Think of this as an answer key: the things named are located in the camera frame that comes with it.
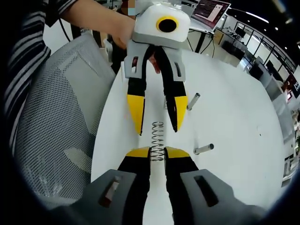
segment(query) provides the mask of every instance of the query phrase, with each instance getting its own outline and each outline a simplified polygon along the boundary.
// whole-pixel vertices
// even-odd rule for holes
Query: mesh chair
[[[114,78],[89,34],[38,70],[19,120],[15,159],[47,208],[75,202],[90,183],[95,137]]]

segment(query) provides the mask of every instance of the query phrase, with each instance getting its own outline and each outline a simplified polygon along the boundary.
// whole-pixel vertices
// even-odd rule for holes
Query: metal peg
[[[215,146],[213,144],[209,144],[209,145],[203,146],[201,148],[196,148],[196,149],[194,149],[194,154],[199,155],[200,153],[214,149],[214,147]]]
[[[165,98],[164,109],[167,109],[167,99]]]
[[[193,106],[195,105],[196,101],[199,99],[200,94],[196,93],[195,96],[193,97],[192,101],[187,105],[187,110],[191,111]]]

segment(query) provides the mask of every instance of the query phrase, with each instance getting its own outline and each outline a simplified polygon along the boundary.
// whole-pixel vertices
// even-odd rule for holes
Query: laptop screen
[[[204,23],[213,30],[229,7],[230,3],[228,2],[200,0],[191,18]]]

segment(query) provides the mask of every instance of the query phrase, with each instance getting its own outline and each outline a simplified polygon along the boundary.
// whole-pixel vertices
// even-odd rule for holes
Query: yellow circular sensor
[[[164,33],[170,33],[177,29],[178,21],[173,16],[163,16],[156,22],[156,28]]]

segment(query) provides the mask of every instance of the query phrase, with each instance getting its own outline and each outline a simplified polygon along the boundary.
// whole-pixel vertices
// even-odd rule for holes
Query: white tabletop
[[[148,63],[143,133],[141,137],[136,134],[126,101],[128,85],[118,73],[98,127],[91,181],[117,169],[132,148],[151,146],[151,124],[163,121],[166,146],[188,152],[199,169],[208,169],[229,184],[244,203],[269,208],[280,193],[284,145],[278,117],[264,87],[237,68],[205,55],[184,50],[182,59],[189,100],[196,92],[201,97],[193,110],[186,112],[177,133],[163,109],[161,75]],[[210,143],[215,145],[213,150],[193,154],[195,147]],[[153,165],[144,224],[172,224],[164,162]]]
[[[213,30],[209,27],[204,27],[204,24],[191,18],[191,24],[189,26],[190,30],[195,30],[207,34],[213,34]]]

